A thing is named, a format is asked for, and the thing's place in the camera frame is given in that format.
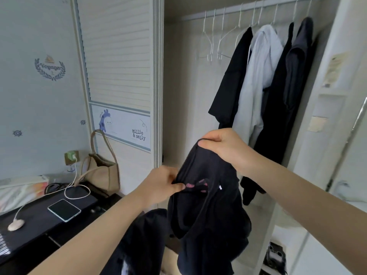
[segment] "hand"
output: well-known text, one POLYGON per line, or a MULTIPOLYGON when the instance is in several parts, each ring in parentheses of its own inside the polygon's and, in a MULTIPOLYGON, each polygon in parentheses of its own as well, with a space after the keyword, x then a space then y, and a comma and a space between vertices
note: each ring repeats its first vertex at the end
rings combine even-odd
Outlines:
POLYGON ((145 207, 163 202, 186 187, 183 183, 172 184, 177 173, 178 169, 173 167, 160 166, 154 168, 134 192, 142 198, 145 207))
POLYGON ((247 176, 251 167, 255 166, 261 155, 250 148, 232 128, 212 130, 203 138, 210 140, 199 141, 199 147, 206 148, 218 154, 224 161, 247 176))

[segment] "smartphone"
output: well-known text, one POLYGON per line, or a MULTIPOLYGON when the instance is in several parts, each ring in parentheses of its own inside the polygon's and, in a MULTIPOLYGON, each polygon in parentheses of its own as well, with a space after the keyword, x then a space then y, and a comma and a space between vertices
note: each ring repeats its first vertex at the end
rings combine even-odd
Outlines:
POLYGON ((64 222, 70 221, 79 213, 81 213, 81 210, 79 208, 69 203, 65 199, 59 200, 58 202, 50 205, 47 209, 64 222))

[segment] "white mouse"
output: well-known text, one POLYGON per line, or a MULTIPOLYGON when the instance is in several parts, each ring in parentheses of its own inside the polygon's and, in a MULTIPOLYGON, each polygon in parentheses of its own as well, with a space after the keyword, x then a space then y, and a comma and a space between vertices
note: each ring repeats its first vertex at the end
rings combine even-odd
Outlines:
POLYGON ((20 229, 24 225, 25 221, 22 219, 15 219, 13 223, 11 223, 8 226, 8 231, 16 231, 17 229, 20 229))

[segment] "white hoodie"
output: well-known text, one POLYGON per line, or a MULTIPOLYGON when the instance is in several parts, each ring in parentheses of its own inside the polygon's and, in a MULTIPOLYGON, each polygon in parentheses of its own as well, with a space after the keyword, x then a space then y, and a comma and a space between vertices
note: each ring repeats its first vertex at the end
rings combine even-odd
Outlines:
POLYGON ((261 118, 262 90, 272 83, 283 46, 271 25, 262 26, 251 41, 250 60, 238 102, 233 129, 242 140, 254 147, 264 124, 261 118))

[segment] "power socket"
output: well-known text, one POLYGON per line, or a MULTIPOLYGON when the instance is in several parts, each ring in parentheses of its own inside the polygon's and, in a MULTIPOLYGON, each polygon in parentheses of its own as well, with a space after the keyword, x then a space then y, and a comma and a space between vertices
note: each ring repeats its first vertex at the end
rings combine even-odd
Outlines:
POLYGON ((73 165, 80 161, 79 150, 71 150, 64 154, 65 165, 73 165))

